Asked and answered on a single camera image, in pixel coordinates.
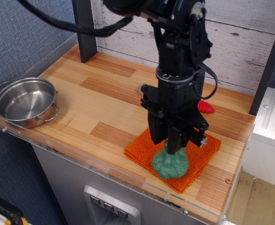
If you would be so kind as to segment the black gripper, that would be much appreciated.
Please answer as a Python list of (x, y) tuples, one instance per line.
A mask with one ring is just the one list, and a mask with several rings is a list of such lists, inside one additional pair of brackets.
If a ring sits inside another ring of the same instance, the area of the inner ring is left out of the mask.
[(207, 142), (208, 122), (198, 109), (204, 86), (204, 70), (188, 79), (166, 78), (157, 74), (158, 86), (144, 84), (141, 105), (148, 111), (151, 140), (159, 144), (168, 139), (168, 154), (174, 155), (188, 142), (202, 147)]

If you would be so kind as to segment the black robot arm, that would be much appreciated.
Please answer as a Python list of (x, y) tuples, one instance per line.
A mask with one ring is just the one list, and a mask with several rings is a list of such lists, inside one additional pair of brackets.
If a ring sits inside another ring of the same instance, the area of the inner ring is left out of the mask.
[(202, 0), (106, 0), (104, 5), (121, 16), (140, 16), (151, 23), (159, 52), (158, 86), (142, 85), (141, 105), (148, 110), (151, 139), (167, 140), (174, 155), (193, 142), (206, 143), (208, 123), (198, 109), (211, 57)]

